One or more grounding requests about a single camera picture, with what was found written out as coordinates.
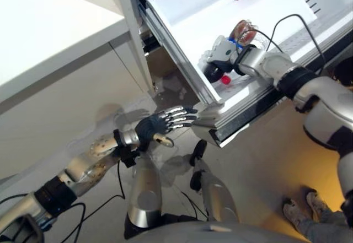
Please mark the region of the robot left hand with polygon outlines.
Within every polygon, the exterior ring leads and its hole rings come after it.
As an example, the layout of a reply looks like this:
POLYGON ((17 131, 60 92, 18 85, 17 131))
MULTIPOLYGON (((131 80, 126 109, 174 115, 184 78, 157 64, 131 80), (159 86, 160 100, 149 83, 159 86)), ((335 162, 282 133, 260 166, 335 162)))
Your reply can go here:
POLYGON ((150 142, 157 142, 166 147, 174 147, 174 142, 167 136, 179 128, 191 127, 197 119, 198 111, 190 106, 174 106, 142 119, 135 127, 140 146, 138 150, 146 152, 150 142))

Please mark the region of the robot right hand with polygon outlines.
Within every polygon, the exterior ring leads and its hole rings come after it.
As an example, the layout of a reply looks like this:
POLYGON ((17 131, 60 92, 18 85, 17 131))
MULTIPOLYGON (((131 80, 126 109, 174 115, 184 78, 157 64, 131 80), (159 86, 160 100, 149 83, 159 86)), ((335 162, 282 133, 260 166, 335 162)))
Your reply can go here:
POLYGON ((200 57, 197 66, 204 71, 210 64, 214 64, 221 71, 229 73, 234 70, 233 64, 241 52, 242 45, 234 40, 220 35, 213 43, 211 50, 206 50, 200 57))

